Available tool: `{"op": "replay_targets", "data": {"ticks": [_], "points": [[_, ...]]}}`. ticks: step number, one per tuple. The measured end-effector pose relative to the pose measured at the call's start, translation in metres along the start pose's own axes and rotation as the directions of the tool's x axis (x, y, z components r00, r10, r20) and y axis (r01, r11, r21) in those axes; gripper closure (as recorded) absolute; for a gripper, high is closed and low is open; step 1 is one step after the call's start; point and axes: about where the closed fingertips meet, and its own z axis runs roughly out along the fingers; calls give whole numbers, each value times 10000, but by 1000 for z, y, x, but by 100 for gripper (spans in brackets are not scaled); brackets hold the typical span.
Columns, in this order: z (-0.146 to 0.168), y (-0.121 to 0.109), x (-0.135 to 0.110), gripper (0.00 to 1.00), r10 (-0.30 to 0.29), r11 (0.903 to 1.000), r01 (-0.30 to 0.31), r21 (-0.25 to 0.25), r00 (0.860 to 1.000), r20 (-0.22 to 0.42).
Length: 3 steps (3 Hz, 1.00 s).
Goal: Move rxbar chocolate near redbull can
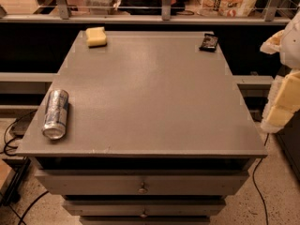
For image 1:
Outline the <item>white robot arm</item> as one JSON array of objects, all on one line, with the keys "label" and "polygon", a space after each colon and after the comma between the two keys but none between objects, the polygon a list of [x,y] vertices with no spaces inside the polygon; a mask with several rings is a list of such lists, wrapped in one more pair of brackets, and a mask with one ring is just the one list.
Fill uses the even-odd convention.
[{"label": "white robot arm", "polygon": [[262,113],[261,128],[277,133],[300,110],[300,12],[261,46],[263,53],[279,53],[280,63],[291,71],[272,81],[268,102]]}]

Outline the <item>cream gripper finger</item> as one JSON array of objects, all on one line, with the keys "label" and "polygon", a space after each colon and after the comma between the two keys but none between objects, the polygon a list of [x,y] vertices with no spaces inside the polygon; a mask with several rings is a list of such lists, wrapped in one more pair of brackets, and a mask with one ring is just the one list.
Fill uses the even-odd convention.
[{"label": "cream gripper finger", "polygon": [[275,105],[288,112],[300,110],[300,71],[291,72],[284,77]]},{"label": "cream gripper finger", "polygon": [[292,112],[280,107],[272,106],[266,116],[266,122],[274,127],[284,127],[292,117]]}]

